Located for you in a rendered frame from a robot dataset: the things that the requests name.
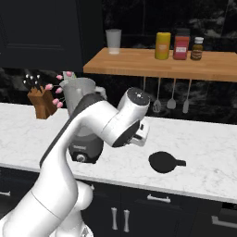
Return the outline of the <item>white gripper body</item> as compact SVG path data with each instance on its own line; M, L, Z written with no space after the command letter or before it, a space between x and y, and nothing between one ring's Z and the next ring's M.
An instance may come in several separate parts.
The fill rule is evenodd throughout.
M138 146L144 146L147 140L148 132L149 130L138 130L132 137L131 143Z

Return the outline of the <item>black blender lid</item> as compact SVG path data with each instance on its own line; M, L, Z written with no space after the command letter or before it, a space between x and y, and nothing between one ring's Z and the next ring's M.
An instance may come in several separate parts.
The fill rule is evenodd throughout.
M148 161L152 169L158 173L169 173L176 167L185 167L186 161L176 159L170 153L159 151L149 156Z

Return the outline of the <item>grey blender with clear jar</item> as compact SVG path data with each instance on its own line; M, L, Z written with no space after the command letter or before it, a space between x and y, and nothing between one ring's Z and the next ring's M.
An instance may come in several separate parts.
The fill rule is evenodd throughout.
M69 115L86 94L100 94L106 98L106 89L96 86L89 78L64 80L60 87L63 89ZM69 145L69 154L73 161L95 164L103 148L104 142L91 130L83 127Z

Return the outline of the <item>red jar with dark lid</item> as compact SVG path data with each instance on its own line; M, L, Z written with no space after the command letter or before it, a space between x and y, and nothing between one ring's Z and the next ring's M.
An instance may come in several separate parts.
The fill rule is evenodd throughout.
M173 58L175 60L185 60L189 49L190 30L180 28L176 30Z

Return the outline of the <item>hanging metal whisk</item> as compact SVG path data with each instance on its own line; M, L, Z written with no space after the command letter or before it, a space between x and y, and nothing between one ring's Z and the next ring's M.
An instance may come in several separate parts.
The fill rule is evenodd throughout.
M161 110L161 102L159 101L159 89L160 89L160 83L161 83L161 79L158 79L158 86L157 86L157 95L156 95L156 100L153 104L153 111L154 113L159 113Z

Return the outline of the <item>hanging metal spatula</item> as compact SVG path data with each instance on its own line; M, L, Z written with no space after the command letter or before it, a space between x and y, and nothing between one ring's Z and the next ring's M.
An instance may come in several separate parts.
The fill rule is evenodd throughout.
M171 96L171 98L167 102L167 108L168 109L175 109L176 108L176 101L174 99L174 95Z

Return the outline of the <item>hanging metal spoon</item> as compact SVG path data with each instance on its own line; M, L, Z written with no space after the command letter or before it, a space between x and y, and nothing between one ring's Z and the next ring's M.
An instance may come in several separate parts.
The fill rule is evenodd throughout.
M189 95L190 95L191 85L192 85L192 80L189 80L188 92L187 92L186 100L184 101L183 108L182 108L183 114L187 114L189 110Z

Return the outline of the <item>dark drawer front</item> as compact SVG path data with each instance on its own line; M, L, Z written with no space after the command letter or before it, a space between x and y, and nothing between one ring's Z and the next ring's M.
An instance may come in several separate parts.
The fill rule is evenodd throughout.
M161 198L166 198L168 196L171 199L171 203L168 204L159 201L147 200L148 194ZM184 211L186 213L219 211L222 206L222 203L218 201L178 195L174 193L161 193L144 189L135 189L131 187L121 188L121 200L125 202L167 207L173 210Z
M0 167L0 218L12 210L38 179L39 173L14 168Z

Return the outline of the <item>dark cupboard door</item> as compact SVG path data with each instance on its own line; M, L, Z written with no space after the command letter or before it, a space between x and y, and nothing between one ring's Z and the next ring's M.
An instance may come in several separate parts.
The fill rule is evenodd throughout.
M124 210L130 211L124 232ZM121 237L190 237L195 214L141 203L121 204Z
M84 183L92 187L94 197L81 215L94 237L120 237L120 230L112 229L112 207L117 209L117 224L120 225L120 188L117 185L95 181L84 181Z

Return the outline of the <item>pink flowers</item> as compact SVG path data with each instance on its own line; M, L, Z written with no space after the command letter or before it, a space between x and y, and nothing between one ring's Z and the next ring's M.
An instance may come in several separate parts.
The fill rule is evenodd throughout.
M62 75L58 74L56 76L56 78L59 80L59 81L68 81L68 80L72 80L72 79L75 79L76 78L76 75L74 72L72 71L64 71ZM52 89L54 88L54 85L51 84L51 83L48 83L45 85L44 89L46 91L51 91ZM57 85L56 86L56 94L62 94L63 93L63 88L60 86L60 85ZM61 108L63 106L63 103L65 101L65 98L62 97L60 99L58 98L55 98L52 103L57 107L57 108Z

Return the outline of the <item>yellow bottle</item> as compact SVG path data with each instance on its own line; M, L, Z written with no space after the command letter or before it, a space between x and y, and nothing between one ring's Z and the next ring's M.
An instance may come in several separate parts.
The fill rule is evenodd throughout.
M169 32L158 32L156 34L155 59L168 59L170 38L171 34Z

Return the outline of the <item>clear drinking glass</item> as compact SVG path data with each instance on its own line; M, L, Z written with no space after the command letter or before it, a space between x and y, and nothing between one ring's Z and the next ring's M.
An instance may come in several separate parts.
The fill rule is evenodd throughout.
M118 55L121 43L121 30L110 29L106 30L106 42L108 53L111 55Z

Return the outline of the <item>wooden knife block with knives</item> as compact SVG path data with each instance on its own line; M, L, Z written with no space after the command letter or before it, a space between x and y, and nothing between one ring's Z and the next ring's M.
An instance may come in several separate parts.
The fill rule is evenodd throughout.
M56 112L53 96L41 84L39 75L32 76L27 74L23 84L29 89L27 96L34 106L36 118L47 119Z

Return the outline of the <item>brown bottle with white cap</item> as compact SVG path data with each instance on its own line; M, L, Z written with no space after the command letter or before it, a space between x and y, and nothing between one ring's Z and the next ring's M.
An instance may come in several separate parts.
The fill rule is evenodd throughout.
M203 53L203 48L204 48L203 42L204 42L203 37L194 38L194 44L193 44L192 52L191 52L191 60L200 60L202 58L202 53Z

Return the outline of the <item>dark dishwasher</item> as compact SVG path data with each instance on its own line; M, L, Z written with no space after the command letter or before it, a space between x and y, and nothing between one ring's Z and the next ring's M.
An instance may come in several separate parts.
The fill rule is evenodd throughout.
M198 237L237 237L237 204L223 203L219 211L199 217Z

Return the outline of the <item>wooden wall shelf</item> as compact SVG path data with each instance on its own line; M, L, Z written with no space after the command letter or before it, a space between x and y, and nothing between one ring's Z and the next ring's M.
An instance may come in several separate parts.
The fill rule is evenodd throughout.
M237 54L203 53L200 61L175 60L172 52L165 60L155 59L154 49L122 48L110 55L103 48L84 67L84 73L237 82Z

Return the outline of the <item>dark wall cupboard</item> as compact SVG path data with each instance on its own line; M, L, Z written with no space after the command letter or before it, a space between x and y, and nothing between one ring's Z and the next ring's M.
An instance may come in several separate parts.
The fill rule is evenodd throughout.
M0 0L0 67L83 71L104 47L102 0Z

